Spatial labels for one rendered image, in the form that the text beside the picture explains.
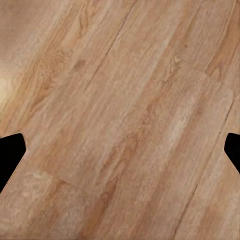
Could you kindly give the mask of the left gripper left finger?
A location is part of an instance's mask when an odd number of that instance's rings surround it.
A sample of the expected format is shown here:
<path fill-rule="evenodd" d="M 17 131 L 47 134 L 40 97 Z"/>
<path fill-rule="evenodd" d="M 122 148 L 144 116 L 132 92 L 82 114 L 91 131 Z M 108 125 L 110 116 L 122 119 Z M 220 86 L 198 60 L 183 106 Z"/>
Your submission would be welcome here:
<path fill-rule="evenodd" d="M 0 193 L 26 152 L 21 133 L 0 138 Z"/>

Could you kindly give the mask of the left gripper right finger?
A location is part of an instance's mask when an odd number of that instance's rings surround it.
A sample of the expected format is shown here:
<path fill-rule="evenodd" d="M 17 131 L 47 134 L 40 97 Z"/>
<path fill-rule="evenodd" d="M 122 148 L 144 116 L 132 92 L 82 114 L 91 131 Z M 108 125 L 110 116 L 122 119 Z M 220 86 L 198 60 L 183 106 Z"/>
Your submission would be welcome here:
<path fill-rule="evenodd" d="M 224 151 L 240 173 L 240 135 L 228 133 Z"/>

